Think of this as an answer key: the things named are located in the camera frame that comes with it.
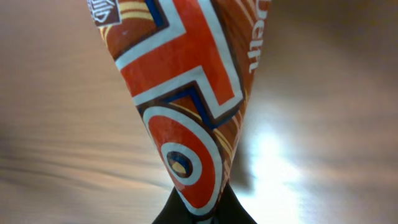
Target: blue stripe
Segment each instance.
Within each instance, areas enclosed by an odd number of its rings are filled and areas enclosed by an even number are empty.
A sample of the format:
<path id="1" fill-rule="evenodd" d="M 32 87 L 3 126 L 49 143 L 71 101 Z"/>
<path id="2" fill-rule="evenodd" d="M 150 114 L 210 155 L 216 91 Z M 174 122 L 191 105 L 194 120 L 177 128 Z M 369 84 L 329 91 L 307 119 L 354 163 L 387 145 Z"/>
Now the blue stripe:
<path id="1" fill-rule="evenodd" d="M 224 123 L 226 123 L 227 121 L 229 121 L 230 119 L 232 119 L 232 117 L 238 112 L 238 110 L 234 111 L 233 113 L 231 113 L 229 116 L 225 117 L 225 119 L 222 119 L 219 123 L 217 124 L 213 124 L 211 122 L 210 117 L 208 116 L 205 107 L 203 106 L 203 103 L 200 100 L 200 97 L 198 96 L 197 90 L 194 87 L 188 88 L 184 91 L 181 91 L 179 93 L 177 93 L 174 96 L 171 96 L 169 98 L 166 98 L 163 102 L 165 103 L 170 103 L 173 102 L 177 99 L 183 98 L 184 96 L 190 96 L 193 103 L 195 104 L 196 109 L 199 112 L 200 117 L 203 120 L 203 123 L 208 126 L 210 129 L 215 129 L 220 127 L 221 125 L 223 125 Z"/>
<path id="2" fill-rule="evenodd" d="M 145 0 L 145 3 L 148 6 L 149 12 L 152 14 L 154 18 L 156 27 L 161 27 L 164 25 L 164 21 L 158 8 L 156 7 L 155 0 Z"/>

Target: concentric circle design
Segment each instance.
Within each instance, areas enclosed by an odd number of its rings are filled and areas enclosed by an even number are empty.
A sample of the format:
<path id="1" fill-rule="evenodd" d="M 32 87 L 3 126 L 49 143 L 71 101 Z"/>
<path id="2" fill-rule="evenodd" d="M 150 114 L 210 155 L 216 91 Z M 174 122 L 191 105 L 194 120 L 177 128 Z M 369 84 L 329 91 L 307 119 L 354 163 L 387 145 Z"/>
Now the concentric circle design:
<path id="1" fill-rule="evenodd" d="M 216 205 L 223 177 L 221 155 L 213 138 L 196 121 L 167 107 L 150 107 L 142 119 L 188 210 L 198 216 L 208 214 Z M 170 165 L 175 161 L 179 165 Z"/>
<path id="2" fill-rule="evenodd" d="M 195 184 L 201 176 L 202 166 L 198 155 L 193 152 L 188 147 L 181 145 L 179 143 L 168 142 L 165 143 L 162 148 L 162 156 L 163 161 L 165 162 L 166 167 L 169 169 L 170 173 L 183 185 L 193 185 Z M 192 163 L 192 174 L 187 177 L 183 178 L 174 172 L 172 166 L 170 166 L 169 162 L 167 161 L 167 155 L 171 152 L 180 153 L 182 156 L 186 157 Z"/>
<path id="3" fill-rule="evenodd" d="M 166 155 L 170 169 L 181 178 L 188 178 L 192 174 L 192 162 L 180 152 L 169 152 Z"/>

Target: cone wrapper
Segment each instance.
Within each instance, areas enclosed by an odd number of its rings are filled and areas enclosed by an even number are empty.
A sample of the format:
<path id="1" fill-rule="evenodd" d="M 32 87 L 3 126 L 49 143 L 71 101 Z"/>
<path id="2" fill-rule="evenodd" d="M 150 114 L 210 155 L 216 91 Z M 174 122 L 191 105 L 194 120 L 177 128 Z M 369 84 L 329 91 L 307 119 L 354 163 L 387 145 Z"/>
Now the cone wrapper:
<path id="1" fill-rule="evenodd" d="M 87 0 L 188 211 L 229 180 L 269 1 Z"/>

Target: printed logo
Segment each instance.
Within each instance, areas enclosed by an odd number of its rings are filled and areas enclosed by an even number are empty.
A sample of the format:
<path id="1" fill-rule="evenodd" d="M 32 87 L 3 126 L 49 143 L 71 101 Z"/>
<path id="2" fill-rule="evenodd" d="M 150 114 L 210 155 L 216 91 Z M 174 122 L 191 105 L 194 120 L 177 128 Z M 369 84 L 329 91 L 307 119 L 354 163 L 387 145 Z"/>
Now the printed logo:
<path id="1" fill-rule="evenodd" d="M 270 1 L 271 0 L 256 0 L 256 14 L 258 20 L 252 30 L 252 41 L 250 42 L 250 51 L 248 52 L 248 57 L 250 59 L 254 58 L 256 61 L 250 64 L 249 73 L 252 73 L 259 66 L 262 36 Z"/>
<path id="2" fill-rule="evenodd" d="M 87 0 L 87 5 L 97 27 L 121 23 L 118 0 Z"/>

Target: wood grain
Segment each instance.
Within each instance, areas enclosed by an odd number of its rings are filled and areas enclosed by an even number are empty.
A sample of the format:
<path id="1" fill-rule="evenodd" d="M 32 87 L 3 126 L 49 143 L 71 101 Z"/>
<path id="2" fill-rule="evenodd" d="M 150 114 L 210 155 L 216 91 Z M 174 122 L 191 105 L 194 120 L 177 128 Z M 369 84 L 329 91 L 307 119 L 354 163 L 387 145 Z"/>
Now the wood grain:
<path id="1" fill-rule="evenodd" d="M 259 223 L 397 223 L 397 4 L 271 10 L 240 201 Z M 172 182 L 85 2 L 0 12 L 0 223 L 150 223 Z"/>

